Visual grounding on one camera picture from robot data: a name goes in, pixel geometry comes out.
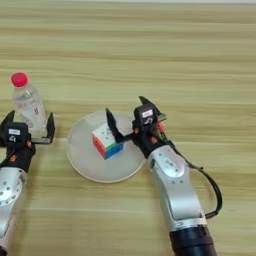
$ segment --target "wooden table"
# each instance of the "wooden table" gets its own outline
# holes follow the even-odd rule
[[[256,254],[256,6],[0,7],[0,117],[13,108],[10,75],[21,70],[57,125],[55,143],[33,159],[11,256],[173,255],[146,167],[104,185],[66,158],[67,134],[81,117],[106,106],[132,114],[138,95],[168,114],[179,149],[219,183],[224,209],[209,221],[218,255]],[[205,210],[213,209],[207,181],[192,178]]]

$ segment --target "black connector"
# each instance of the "black connector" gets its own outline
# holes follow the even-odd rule
[[[206,226],[170,232],[170,239],[176,256],[217,256]]]

